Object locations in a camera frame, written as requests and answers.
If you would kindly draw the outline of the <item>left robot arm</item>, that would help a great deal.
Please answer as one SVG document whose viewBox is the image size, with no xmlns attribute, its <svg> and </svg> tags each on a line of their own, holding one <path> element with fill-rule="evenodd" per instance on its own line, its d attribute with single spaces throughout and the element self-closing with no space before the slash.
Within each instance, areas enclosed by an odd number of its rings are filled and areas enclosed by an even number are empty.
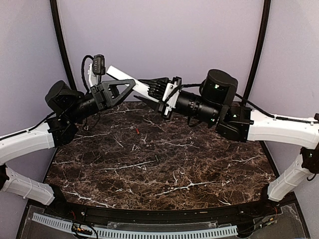
<svg viewBox="0 0 319 239">
<path fill-rule="evenodd" d="M 7 162 L 29 153 L 69 144 L 78 132 L 77 124 L 120 104 L 135 86 L 134 79 L 104 81 L 84 94 L 71 89 L 62 80 L 56 82 L 45 96 L 53 112 L 31 128 L 0 138 L 0 190 L 50 206 L 59 217 L 66 217 L 70 213 L 70 205 L 58 186 L 23 176 L 8 167 Z"/>
</svg>

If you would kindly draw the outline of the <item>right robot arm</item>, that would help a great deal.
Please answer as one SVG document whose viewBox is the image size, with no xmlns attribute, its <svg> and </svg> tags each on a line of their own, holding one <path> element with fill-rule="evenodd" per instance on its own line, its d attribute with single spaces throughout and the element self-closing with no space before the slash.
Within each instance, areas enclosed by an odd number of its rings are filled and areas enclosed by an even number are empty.
<svg viewBox="0 0 319 239">
<path fill-rule="evenodd" d="M 206 123 L 222 137 L 238 142 L 273 141 L 301 147 L 296 160 L 264 189 L 254 211 L 265 216 L 305 178 L 319 172 L 319 118 L 272 115 L 251 102 L 234 106 L 238 82 L 226 72 L 208 71 L 198 85 L 199 94 L 187 92 L 181 78 L 137 80 L 138 99 L 159 112 L 164 119 L 179 113 L 197 124 Z"/>
</svg>

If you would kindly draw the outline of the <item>white remote control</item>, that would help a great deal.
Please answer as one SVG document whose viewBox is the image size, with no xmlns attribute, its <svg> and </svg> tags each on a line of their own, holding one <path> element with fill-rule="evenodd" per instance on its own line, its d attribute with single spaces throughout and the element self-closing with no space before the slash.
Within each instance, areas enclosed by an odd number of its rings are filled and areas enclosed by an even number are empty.
<svg viewBox="0 0 319 239">
<path fill-rule="evenodd" d="M 148 90 L 149 87 L 148 85 L 140 82 L 139 80 L 136 80 L 135 78 L 131 77 L 130 75 L 126 74 L 125 72 L 117 69 L 114 66 L 110 66 L 107 71 L 106 74 L 108 74 L 109 76 L 117 79 L 117 80 L 134 80 L 135 82 L 135 86 L 133 87 L 133 90 L 136 91 L 137 93 L 145 96 L 145 97 L 149 97 L 148 95 Z"/>
</svg>

